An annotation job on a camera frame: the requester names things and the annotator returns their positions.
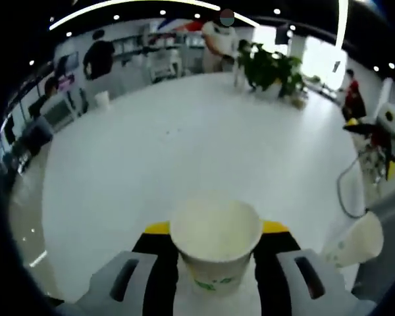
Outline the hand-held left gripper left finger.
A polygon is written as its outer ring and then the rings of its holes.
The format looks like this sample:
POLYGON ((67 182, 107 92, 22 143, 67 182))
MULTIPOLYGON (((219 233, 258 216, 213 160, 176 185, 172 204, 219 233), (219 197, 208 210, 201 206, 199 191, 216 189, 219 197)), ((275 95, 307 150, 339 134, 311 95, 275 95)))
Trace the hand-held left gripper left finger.
POLYGON ((178 282, 178 250, 169 222, 146 227, 130 251, 95 272, 76 302, 55 307, 56 315, 172 315, 178 282))

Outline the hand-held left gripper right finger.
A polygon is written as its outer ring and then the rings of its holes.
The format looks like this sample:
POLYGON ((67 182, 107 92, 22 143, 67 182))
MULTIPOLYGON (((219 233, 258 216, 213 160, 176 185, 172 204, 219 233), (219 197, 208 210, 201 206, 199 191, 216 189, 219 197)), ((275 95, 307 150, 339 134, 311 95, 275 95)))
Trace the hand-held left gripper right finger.
POLYGON ((375 302, 345 289, 343 276, 313 250, 303 250, 289 229, 263 221, 253 250, 262 315, 369 315, 375 302))

